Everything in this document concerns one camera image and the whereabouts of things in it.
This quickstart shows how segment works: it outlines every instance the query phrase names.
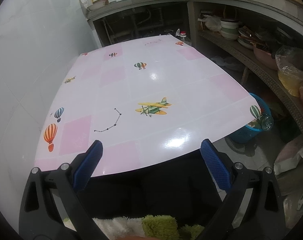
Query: yellow biplane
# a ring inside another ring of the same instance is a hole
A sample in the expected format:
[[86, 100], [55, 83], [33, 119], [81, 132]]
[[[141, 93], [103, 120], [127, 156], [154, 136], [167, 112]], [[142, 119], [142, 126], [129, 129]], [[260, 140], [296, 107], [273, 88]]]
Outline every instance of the yellow biplane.
[[167, 114], [165, 111], [161, 110], [161, 108], [168, 108], [171, 104], [167, 103], [167, 99], [163, 98], [161, 102], [158, 103], [138, 103], [141, 105], [141, 108], [136, 109], [137, 112], [141, 114], [148, 115], [152, 117], [151, 114]]

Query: orange striped hot air balloon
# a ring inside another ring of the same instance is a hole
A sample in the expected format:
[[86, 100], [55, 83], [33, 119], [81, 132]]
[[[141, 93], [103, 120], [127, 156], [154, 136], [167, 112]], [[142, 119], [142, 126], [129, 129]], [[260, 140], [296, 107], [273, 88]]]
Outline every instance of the orange striped hot air balloon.
[[57, 125], [55, 125], [54, 123], [48, 125], [48, 127], [46, 128], [45, 132], [44, 132], [44, 140], [49, 143], [48, 146], [48, 150], [50, 152], [53, 151], [53, 140], [56, 136], [57, 133]]

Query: black fabric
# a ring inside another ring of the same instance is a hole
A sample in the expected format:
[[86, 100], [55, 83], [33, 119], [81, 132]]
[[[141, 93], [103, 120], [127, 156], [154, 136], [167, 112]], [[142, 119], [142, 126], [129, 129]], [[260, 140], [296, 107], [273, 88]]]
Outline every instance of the black fabric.
[[179, 225], [206, 225], [221, 204], [199, 150], [143, 169], [91, 178], [78, 197], [95, 218], [171, 215]]

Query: table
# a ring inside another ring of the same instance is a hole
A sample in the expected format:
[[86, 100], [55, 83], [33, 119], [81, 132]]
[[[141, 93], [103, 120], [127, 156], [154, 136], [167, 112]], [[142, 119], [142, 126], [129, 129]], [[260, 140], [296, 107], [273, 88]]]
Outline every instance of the table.
[[173, 36], [84, 53], [45, 120], [35, 166], [70, 163], [94, 140], [104, 151], [94, 176], [130, 171], [200, 148], [253, 120], [255, 99], [219, 66]]

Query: wooden leg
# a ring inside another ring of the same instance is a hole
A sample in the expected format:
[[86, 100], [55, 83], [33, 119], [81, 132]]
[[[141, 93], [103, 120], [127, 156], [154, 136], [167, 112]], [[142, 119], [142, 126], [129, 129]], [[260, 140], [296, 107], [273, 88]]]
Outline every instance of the wooden leg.
[[241, 85], [242, 86], [244, 86], [246, 84], [249, 73], [250, 73], [250, 69], [245, 67], [244, 72], [243, 72], [243, 76], [242, 76], [242, 80], [241, 80]]

